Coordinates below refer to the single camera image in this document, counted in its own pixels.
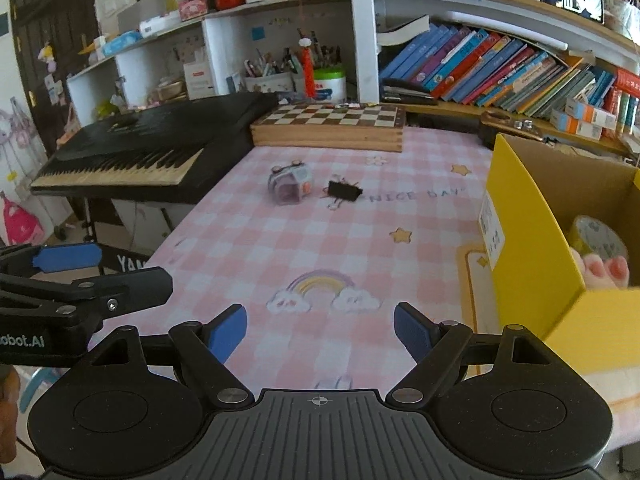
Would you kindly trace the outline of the person's left hand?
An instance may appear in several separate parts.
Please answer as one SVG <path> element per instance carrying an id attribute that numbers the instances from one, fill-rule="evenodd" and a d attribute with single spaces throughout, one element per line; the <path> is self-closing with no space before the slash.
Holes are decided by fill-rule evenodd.
<path id="1" fill-rule="evenodd" d="M 8 464 L 16 456 L 16 423 L 21 379 L 11 365 L 1 367 L 0 394 L 0 463 Z"/>

